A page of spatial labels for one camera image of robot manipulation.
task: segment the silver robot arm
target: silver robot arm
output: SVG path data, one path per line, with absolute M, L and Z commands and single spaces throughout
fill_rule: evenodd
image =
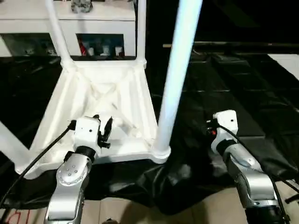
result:
M 208 129 L 216 135 L 211 149 L 222 156 L 229 175 L 234 179 L 248 223 L 284 224 L 271 179 L 250 152 L 221 128 L 237 134 L 236 112 L 218 112 L 208 124 Z
M 74 134 L 75 152 L 68 152 L 64 163 L 56 173 L 57 186 L 51 197 L 45 224 L 79 224 L 84 204 L 84 190 L 88 185 L 88 174 L 92 163 L 106 143 L 112 126 L 112 118 L 100 132 L 100 120 L 83 117 L 76 122 Z

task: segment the black plastic sheet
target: black plastic sheet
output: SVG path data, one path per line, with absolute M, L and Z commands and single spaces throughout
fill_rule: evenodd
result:
M 162 101 L 168 56 L 166 52 L 158 61 L 149 60 L 146 69 L 156 117 Z M 23 65 L 17 69 L 14 63 L 18 64 L 1 64 L 6 69 L 5 77 L 12 80 L 9 87 L 3 84 L 1 90 L 7 90 L 9 94 L 5 97 L 11 98 L 15 91 L 24 89 L 26 94 L 19 102 L 24 101 L 28 106 L 21 104 L 20 114 L 10 112 L 12 108 L 8 107 L 0 119 L 19 137 L 18 130 L 41 120 L 60 74 L 60 65 L 46 63 L 44 69 L 31 74 L 26 71 L 34 70 L 34 66 L 28 69 Z M 30 80 L 29 85 L 15 84 L 19 83 L 14 80 L 19 74 Z M 40 103 L 35 104 L 37 93 Z M 122 197 L 146 206 L 155 205 L 165 214 L 175 214 L 232 186 L 233 180 L 225 169 L 215 165 L 215 159 L 221 160 L 211 156 L 211 139 L 206 135 L 206 120 L 213 113 L 227 109 L 237 111 L 238 135 L 264 170 L 282 179 L 295 178 L 299 165 L 298 93 L 299 81 L 266 55 L 194 54 L 185 79 L 168 161 L 161 165 L 149 160 L 94 165 L 85 198 Z M 20 139 L 30 142 L 33 136 Z M 55 170 L 47 171 L 34 180 L 21 181 L 5 206 L 18 209 L 47 206 L 55 189 L 55 174 Z M 7 180 L 1 186 L 0 194 L 3 195 L 17 174 L 10 166 L 0 175 Z

